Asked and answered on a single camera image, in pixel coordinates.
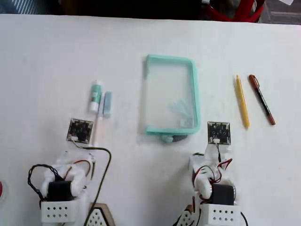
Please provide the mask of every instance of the yellow pencil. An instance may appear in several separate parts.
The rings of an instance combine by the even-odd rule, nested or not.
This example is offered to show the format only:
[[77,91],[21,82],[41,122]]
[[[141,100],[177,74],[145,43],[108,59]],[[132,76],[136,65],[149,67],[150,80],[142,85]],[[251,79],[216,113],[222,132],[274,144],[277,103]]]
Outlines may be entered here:
[[244,92],[243,92],[243,87],[241,85],[241,81],[238,75],[236,75],[236,84],[237,84],[237,89],[238,89],[238,95],[240,99],[240,108],[241,108],[241,113],[243,117],[243,122],[246,128],[249,128],[250,126],[250,121],[248,117],[248,111],[246,109],[246,101],[244,97]]

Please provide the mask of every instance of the glue stick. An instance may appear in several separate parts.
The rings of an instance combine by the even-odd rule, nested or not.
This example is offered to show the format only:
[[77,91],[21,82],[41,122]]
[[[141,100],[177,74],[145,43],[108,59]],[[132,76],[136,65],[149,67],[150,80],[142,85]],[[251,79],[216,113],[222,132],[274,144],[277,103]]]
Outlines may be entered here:
[[90,111],[95,113],[98,112],[101,94],[102,94],[101,82],[95,81],[91,88]]

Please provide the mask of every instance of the eraser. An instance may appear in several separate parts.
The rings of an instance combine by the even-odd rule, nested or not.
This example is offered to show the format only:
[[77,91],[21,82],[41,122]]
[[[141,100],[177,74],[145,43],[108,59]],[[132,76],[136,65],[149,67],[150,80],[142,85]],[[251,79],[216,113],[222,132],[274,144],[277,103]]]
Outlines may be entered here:
[[109,117],[111,115],[111,102],[112,102],[112,92],[105,92],[104,104],[103,104],[104,117]]

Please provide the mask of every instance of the marker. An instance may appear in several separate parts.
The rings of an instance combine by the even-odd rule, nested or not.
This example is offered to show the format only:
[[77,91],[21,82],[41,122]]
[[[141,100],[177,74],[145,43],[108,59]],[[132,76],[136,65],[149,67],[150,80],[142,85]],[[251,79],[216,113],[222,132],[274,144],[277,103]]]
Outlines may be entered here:
[[244,97],[244,92],[243,92],[243,87],[241,85],[241,81],[238,75],[236,75],[236,84],[237,84],[237,89],[238,89],[238,95],[240,99],[240,108],[241,108],[241,113],[243,117],[243,122],[246,128],[249,128],[250,126],[250,121],[249,121],[249,116],[248,116],[248,111],[246,109],[246,101]]
[[264,98],[263,98],[263,95],[259,89],[259,82],[258,80],[256,79],[256,77],[252,74],[249,75],[249,80],[250,80],[250,83],[253,87],[253,89],[255,90],[264,110],[265,110],[265,113],[267,114],[267,117],[268,117],[268,120],[269,122],[271,123],[271,125],[275,125],[275,120],[271,114],[271,112],[269,111],[269,107],[267,105],[267,103],[265,102]]

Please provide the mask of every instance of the white table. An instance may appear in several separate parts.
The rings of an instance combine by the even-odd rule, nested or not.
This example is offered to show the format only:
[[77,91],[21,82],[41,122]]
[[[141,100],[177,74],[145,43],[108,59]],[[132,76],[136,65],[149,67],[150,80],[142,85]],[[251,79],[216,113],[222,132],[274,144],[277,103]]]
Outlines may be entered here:
[[[113,159],[98,201],[108,204],[118,226],[176,221],[191,199],[188,159],[204,152],[207,121],[231,123],[239,202],[249,224],[298,224],[300,37],[301,26],[293,25],[0,15],[0,178],[10,193],[0,225],[39,225],[28,169],[75,150],[65,140],[70,118],[93,119],[87,104],[96,79],[113,91],[112,116],[103,121],[98,140]],[[198,67],[201,129],[182,142],[165,145],[139,132],[147,54],[188,57]],[[274,127],[247,80],[251,73]],[[245,91],[248,131],[233,88],[236,74]],[[96,158],[97,178],[107,156],[98,152]],[[33,182],[41,184],[42,171],[35,171]],[[91,198],[98,183],[92,183]]]

